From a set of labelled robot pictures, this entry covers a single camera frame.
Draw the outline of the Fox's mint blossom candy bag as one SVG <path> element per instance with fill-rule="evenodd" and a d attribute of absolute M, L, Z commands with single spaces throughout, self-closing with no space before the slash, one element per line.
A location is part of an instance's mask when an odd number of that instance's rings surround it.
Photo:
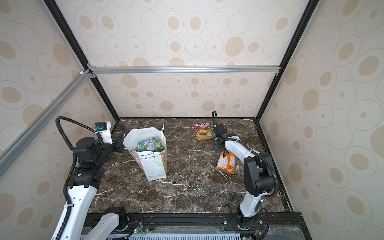
<path fill-rule="evenodd" d="M 137 144 L 137 152 L 157 152 L 160 153 L 165 150 L 160 140 L 156 137 L 150 138 Z"/>

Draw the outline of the Fox's fruits candy bag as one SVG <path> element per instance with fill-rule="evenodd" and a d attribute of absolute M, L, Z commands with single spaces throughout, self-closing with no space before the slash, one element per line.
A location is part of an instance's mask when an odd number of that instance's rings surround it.
<path fill-rule="evenodd" d="M 194 125 L 196 140 L 208 140 L 213 137 L 211 127 L 208 123 L 200 123 Z"/>

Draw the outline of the orange Fox's candy bag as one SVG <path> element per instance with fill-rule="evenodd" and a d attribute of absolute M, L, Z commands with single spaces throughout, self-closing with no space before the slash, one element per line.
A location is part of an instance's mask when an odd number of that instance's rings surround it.
<path fill-rule="evenodd" d="M 235 175 L 236 156 L 232 152 L 221 152 L 216 168 Z"/>

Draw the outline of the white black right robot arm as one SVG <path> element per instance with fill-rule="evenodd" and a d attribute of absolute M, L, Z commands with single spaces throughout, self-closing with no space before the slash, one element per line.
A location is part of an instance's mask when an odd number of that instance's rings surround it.
<path fill-rule="evenodd" d="M 250 227 L 265 199 L 273 199 L 279 191 L 279 178 L 273 167 L 272 157 L 260 153 L 234 134 L 227 131 L 224 124 L 213 124 L 214 146 L 222 153 L 232 153 L 244 165 L 244 185 L 246 195 L 238 207 L 237 221 L 242 229 Z"/>

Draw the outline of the white paper bag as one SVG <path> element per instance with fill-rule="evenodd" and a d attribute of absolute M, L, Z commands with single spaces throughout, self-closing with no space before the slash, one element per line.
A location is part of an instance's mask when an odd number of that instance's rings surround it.
<path fill-rule="evenodd" d="M 156 137 L 162 142 L 165 150 L 157 152 L 137 152 L 137 144 Z M 132 155 L 139 167 L 144 171 L 148 181 L 156 181 L 167 177 L 167 140 L 164 127 L 161 130 L 154 127 L 133 129 L 124 139 L 126 150 Z"/>

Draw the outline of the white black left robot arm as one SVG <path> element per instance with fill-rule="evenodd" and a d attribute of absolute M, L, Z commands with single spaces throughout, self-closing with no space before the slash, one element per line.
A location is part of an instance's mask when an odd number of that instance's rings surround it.
<path fill-rule="evenodd" d="M 66 204 L 52 236 L 53 240 L 78 240 L 86 221 L 89 207 L 105 174 L 104 165 L 114 153 L 125 149 L 124 134 L 113 134 L 112 143 L 102 137 L 86 137 L 73 149 L 78 167 L 70 172 L 64 187 Z"/>

